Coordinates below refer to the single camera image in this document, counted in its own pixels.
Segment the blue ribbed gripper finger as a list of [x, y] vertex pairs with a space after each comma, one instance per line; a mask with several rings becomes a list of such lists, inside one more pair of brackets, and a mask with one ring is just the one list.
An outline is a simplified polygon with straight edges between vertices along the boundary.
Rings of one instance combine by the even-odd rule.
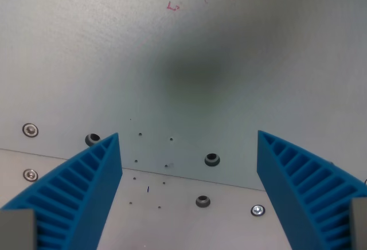
[[264, 131], [257, 173], [292, 249], [351, 249], [349, 205], [366, 185], [333, 163]]
[[76, 154], [2, 210], [31, 209], [37, 249], [96, 249], [122, 178], [119, 135]]

